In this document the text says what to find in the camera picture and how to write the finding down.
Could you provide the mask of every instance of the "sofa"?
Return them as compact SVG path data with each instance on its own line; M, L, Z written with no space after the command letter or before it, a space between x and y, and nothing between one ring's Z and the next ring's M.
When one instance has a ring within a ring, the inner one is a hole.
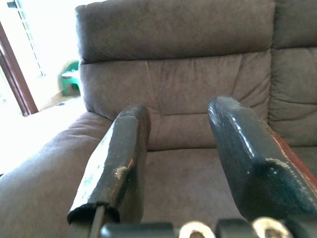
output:
M0 237L67 236L90 155L129 105L151 115L144 222L240 218L207 104L251 107L317 176L317 1L108 0L76 8L87 112L0 178Z

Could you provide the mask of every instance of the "armrest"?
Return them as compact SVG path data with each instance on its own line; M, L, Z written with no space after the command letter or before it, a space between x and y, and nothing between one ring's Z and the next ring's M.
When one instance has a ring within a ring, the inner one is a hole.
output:
M105 117L84 112L36 155L1 176L0 237L66 237L65 215L89 157L111 124Z
M231 193L245 218L317 213L317 180L252 109L217 97L208 114Z
M128 107L118 115L88 161L69 223L92 221L99 206L113 221L141 220L150 130L146 107Z

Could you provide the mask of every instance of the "sofa seat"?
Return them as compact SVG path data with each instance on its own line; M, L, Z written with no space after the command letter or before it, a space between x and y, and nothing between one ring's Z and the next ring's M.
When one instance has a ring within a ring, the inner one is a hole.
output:
M192 220L214 226L220 218L241 218L217 149L181 149L147 155L143 222Z

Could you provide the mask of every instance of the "green chair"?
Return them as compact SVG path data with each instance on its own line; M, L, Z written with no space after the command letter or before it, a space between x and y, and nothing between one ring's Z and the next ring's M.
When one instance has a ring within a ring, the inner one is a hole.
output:
M63 94L69 96L68 85L71 84L79 89L80 79L78 71L79 61L72 62L65 71L61 74L61 85L63 89Z

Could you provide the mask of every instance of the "gray sofa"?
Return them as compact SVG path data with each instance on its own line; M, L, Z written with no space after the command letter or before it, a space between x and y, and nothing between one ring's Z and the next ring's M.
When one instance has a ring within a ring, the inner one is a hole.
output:
M0 237L65 237L85 166L118 113L150 111L143 221L240 217L207 103L230 95L317 176L316 0L108 0L79 6L87 112L0 178Z

